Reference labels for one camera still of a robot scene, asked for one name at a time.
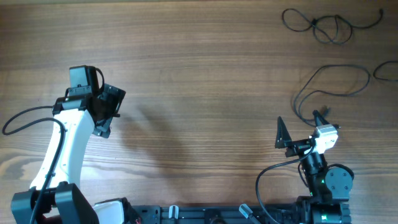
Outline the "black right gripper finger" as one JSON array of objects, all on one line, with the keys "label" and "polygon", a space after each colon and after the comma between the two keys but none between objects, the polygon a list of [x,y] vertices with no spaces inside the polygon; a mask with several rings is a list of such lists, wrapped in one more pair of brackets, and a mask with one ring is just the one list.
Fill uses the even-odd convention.
[{"label": "black right gripper finger", "polygon": [[314,110],[312,114],[314,116],[314,122],[316,127],[329,124],[329,122],[322,116],[322,114],[318,110]]},{"label": "black right gripper finger", "polygon": [[275,137],[275,148],[282,149],[291,145],[292,139],[287,130],[283,119],[279,116],[277,118],[277,134]]}]

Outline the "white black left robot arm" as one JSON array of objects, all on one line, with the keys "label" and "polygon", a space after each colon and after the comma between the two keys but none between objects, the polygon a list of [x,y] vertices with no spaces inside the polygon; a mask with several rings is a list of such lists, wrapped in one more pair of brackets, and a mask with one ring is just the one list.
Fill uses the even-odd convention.
[{"label": "white black left robot arm", "polygon": [[54,126],[40,170],[29,189],[12,198],[17,223],[128,223],[123,199],[91,206],[80,190],[88,140],[109,137],[125,94],[106,84],[96,67],[70,68],[70,87],[50,107]]}]

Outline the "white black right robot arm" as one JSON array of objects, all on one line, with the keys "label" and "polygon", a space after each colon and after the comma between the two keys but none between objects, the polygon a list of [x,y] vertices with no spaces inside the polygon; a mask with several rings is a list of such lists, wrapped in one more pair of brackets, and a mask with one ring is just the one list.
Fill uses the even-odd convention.
[{"label": "white black right robot arm", "polygon": [[285,156],[297,156],[303,169],[310,196],[299,196],[295,202],[292,223],[352,222],[349,193],[353,188],[354,172],[342,165],[329,165],[324,153],[337,142],[337,124],[329,123],[317,110],[313,112],[315,130],[306,139],[293,141],[281,117],[277,119],[275,147],[286,149]]}]

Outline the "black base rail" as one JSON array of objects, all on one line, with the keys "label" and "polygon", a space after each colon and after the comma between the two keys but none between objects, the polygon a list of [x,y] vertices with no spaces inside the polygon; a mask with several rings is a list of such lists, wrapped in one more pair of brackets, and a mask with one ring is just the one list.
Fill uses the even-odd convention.
[{"label": "black base rail", "polygon": [[263,210],[250,206],[245,217],[238,206],[227,207],[160,207],[155,205],[133,206],[140,216],[139,223],[152,224],[206,224],[206,223],[311,223],[310,215],[296,204],[271,204]]}]

